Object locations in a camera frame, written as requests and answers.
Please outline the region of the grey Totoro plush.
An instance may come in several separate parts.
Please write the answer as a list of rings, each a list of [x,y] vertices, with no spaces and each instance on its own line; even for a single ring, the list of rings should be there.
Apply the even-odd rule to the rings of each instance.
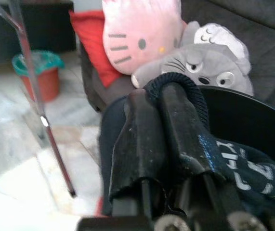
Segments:
[[[161,74],[175,72],[189,77],[197,85],[253,96],[250,70],[246,45],[229,29],[216,23],[200,26],[192,21],[185,27],[179,47],[140,66],[132,73],[131,82],[138,89]]]

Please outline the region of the orange bucket teal liner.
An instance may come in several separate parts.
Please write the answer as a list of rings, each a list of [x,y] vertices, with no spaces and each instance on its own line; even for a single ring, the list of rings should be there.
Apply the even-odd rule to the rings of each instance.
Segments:
[[[60,92],[59,70],[65,67],[62,58],[51,51],[32,51],[32,61],[35,74],[39,84],[39,90],[43,102],[50,102],[56,99]],[[30,98],[34,99],[30,77],[26,67],[26,60],[22,54],[12,58],[12,65],[15,73],[21,78]]]

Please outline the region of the black plastic basin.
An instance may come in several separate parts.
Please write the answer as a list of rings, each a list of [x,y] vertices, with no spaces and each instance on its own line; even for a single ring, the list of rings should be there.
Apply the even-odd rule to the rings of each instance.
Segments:
[[[201,86],[212,134],[262,151],[275,160],[275,108],[249,95]]]

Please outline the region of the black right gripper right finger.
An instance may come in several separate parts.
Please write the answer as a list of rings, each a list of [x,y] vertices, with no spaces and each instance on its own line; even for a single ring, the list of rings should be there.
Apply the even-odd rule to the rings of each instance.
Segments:
[[[180,84],[163,87],[162,114],[171,152],[173,207],[183,212],[236,211],[236,189],[225,161]]]

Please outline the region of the black shirt ribbed collar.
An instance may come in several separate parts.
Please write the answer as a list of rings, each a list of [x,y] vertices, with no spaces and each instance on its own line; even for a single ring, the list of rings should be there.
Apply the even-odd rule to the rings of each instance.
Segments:
[[[163,86],[177,83],[185,90],[187,99],[195,106],[200,121],[209,127],[206,101],[200,88],[188,77],[178,73],[163,74],[150,81],[144,89],[149,99],[155,101]],[[115,143],[126,122],[124,105],[126,96],[109,105],[102,117],[99,150],[103,178],[103,215],[112,214],[109,199],[112,155]],[[267,154],[243,144],[216,139],[220,150],[222,173],[236,185],[244,205],[256,214],[263,208],[275,214],[275,161]]]

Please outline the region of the dark grey sofa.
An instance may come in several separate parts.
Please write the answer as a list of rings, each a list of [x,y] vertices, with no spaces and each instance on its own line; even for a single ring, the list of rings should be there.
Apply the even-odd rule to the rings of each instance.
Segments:
[[[249,51],[253,97],[275,106],[275,0],[181,0],[181,19],[183,32],[192,21],[200,26],[216,23],[241,40]],[[136,89],[131,74],[122,73],[110,87],[104,87],[81,42],[80,49],[84,91],[94,110],[103,111]]]

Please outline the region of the black TV cabinet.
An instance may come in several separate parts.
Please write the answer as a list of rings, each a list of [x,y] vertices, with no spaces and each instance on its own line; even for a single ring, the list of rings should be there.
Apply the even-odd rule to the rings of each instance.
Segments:
[[[69,17],[74,9],[72,0],[21,0],[20,7],[32,50],[62,53],[76,49]],[[0,64],[19,53],[15,29],[0,16]]]

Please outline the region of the red cushion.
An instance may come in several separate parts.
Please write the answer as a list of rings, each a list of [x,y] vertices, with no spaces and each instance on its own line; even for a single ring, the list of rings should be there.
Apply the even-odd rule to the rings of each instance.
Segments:
[[[108,88],[118,78],[118,72],[110,63],[104,46],[103,30],[105,17],[102,10],[92,10],[75,13],[69,11],[71,25],[87,52],[91,64],[98,72],[104,87]]]

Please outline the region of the steel clothes rack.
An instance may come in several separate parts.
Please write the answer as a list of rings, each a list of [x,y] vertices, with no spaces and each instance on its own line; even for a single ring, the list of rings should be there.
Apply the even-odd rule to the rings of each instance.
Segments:
[[[57,147],[48,118],[46,117],[46,114],[45,114],[43,100],[42,100],[42,96],[39,88],[39,81],[37,80],[37,76],[35,73],[35,66],[32,60],[30,43],[28,40],[19,0],[8,0],[8,5],[9,5],[10,13],[7,13],[0,6],[0,17],[2,17],[8,24],[10,24],[16,30],[16,34],[19,39],[20,48],[25,58],[26,67],[30,78],[30,85],[33,91],[34,100],[36,103],[36,108],[39,114],[40,121],[47,133],[48,140],[50,142],[56,161],[58,163],[58,166],[64,178],[67,191],[69,192],[70,196],[74,198],[77,196],[76,191],[70,179],[67,168],[63,162],[60,151]]]

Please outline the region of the pink Hello Kitty pillow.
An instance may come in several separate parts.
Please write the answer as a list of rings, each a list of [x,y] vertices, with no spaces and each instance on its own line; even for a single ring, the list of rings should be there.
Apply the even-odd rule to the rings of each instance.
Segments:
[[[181,0],[102,0],[103,46],[111,65],[130,75],[178,47]]]

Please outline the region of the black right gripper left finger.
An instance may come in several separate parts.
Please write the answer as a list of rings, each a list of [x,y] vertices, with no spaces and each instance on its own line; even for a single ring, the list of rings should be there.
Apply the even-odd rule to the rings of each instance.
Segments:
[[[160,114],[144,89],[128,96],[124,110],[112,158],[112,215],[161,215],[167,203],[169,152]]]

